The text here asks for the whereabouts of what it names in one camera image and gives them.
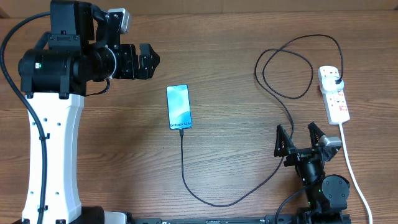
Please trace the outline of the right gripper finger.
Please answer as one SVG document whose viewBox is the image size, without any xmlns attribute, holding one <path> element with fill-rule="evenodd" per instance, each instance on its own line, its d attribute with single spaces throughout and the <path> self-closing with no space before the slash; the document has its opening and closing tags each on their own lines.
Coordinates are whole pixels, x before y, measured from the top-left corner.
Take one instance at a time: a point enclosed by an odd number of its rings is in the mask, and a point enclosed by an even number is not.
<svg viewBox="0 0 398 224">
<path fill-rule="evenodd" d="M 275 141 L 275 149 L 274 156 L 275 157 L 284 157 L 295 151 L 295 146 L 291 137 L 287 134 L 284 127 L 279 124 L 276 129 L 276 141 Z"/>
<path fill-rule="evenodd" d="M 325 135 L 325 133 L 314 122 L 311 122 L 307 128 L 310 132 L 312 148 L 315 149 L 318 146 L 324 146 L 325 143 L 323 142 L 322 137 Z"/>
</svg>

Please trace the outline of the blue Samsung Galaxy smartphone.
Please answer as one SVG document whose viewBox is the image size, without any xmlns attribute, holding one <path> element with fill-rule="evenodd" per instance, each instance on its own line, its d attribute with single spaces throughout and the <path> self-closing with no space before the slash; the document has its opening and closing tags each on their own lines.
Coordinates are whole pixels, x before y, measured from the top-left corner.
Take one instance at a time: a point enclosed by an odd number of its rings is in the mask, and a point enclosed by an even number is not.
<svg viewBox="0 0 398 224">
<path fill-rule="evenodd" d="M 166 93 L 170 129 L 191 128 L 193 122 L 188 86 L 168 86 L 166 88 Z"/>
</svg>

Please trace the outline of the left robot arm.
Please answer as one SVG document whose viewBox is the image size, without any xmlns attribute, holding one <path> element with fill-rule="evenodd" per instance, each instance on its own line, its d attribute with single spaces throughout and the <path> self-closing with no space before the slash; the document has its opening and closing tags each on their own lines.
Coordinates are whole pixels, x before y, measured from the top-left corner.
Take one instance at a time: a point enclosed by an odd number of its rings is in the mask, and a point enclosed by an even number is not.
<svg viewBox="0 0 398 224">
<path fill-rule="evenodd" d="M 132 223 L 127 212 L 82 205 L 77 141 L 88 82 L 152 78 L 149 44 L 122 44 L 131 15 L 79 1 L 52 1 L 51 30 L 20 59 L 18 94 L 30 122 L 30 167 L 22 223 Z"/>
</svg>

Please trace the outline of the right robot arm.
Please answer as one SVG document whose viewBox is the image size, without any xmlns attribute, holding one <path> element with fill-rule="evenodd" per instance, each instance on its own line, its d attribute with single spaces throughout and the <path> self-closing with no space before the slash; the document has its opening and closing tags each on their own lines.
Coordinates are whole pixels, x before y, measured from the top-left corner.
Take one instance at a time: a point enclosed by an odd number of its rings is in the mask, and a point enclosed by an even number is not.
<svg viewBox="0 0 398 224">
<path fill-rule="evenodd" d="M 349 197 L 349 181 L 341 175 L 326 175 L 325 164 L 339 152 L 342 140 L 328 137 L 314 122 L 308 125 L 311 146 L 298 149 L 282 125 L 277 126 L 274 155 L 285 159 L 284 166 L 294 167 L 302 182 L 302 189 L 285 199 L 274 216 L 266 218 L 270 223 L 350 223 L 344 215 Z M 299 208 L 296 214 L 282 215 L 284 205 L 301 193 L 305 193 L 308 206 Z"/>
</svg>

